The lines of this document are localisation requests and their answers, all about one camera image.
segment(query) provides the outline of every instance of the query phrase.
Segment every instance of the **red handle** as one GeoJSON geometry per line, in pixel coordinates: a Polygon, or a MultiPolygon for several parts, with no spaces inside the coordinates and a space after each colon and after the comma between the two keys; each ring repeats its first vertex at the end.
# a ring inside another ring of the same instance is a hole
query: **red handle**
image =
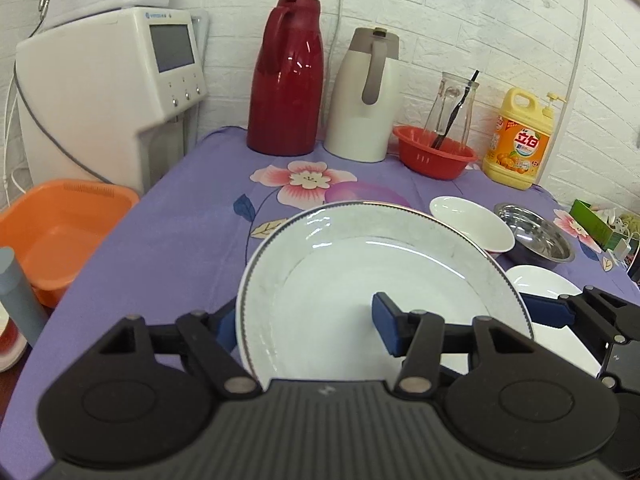
{"type": "Polygon", "coordinates": [[[282,21],[290,12],[291,10],[287,9],[287,7],[275,7],[269,14],[267,25],[264,27],[262,53],[264,54],[264,63],[269,72],[280,71],[280,60],[278,59],[278,35],[282,28],[282,21]]]}

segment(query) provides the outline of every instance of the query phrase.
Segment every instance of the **stainless steel bowl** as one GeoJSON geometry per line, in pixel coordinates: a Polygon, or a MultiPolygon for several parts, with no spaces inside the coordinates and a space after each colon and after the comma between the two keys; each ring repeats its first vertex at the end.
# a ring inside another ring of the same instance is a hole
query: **stainless steel bowl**
{"type": "Polygon", "coordinates": [[[509,226],[516,238],[516,245],[506,253],[514,262],[552,269],[557,264],[574,260],[574,248],[562,231],[542,216],[507,203],[495,206],[494,213],[509,226]]]}

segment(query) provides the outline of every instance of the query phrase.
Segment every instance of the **glass carafe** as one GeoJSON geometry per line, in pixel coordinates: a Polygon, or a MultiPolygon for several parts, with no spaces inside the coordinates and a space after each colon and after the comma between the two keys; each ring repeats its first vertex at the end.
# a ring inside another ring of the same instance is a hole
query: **glass carafe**
{"type": "Polygon", "coordinates": [[[422,132],[425,144],[455,155],[465,151],[477,88],[475,81],[442,73],[436,101],[422,132]]]}

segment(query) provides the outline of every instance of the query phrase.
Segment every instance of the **gray cylinder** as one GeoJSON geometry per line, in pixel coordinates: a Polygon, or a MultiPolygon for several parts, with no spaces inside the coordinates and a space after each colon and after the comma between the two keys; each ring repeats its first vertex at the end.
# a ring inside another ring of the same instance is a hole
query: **gray cylinder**
{"type": "Polygon", "coordinates": [[[34,346],[47,323],[47,314],[11,247],[0,248],[0,303],[28,343],[34,346]]]}

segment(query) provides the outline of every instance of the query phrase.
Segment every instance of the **yellow jug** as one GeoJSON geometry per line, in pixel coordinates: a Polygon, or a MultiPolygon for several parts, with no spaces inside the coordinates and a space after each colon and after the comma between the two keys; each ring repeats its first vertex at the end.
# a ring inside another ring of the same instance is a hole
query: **yellow jug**
{"type": "Polygon", "coordinates": [[[550,102],[542,108],[531,92],[522,88],[507,92],[489,151],[482,160],[482,171],[491,180],[516,189],[529,189],[534,183],[554,130],[551,103],[566,102],[556,94],[547,97],[550,102]],[[525,98],[527,105],[517,104],[516,97],[525,98]]]}

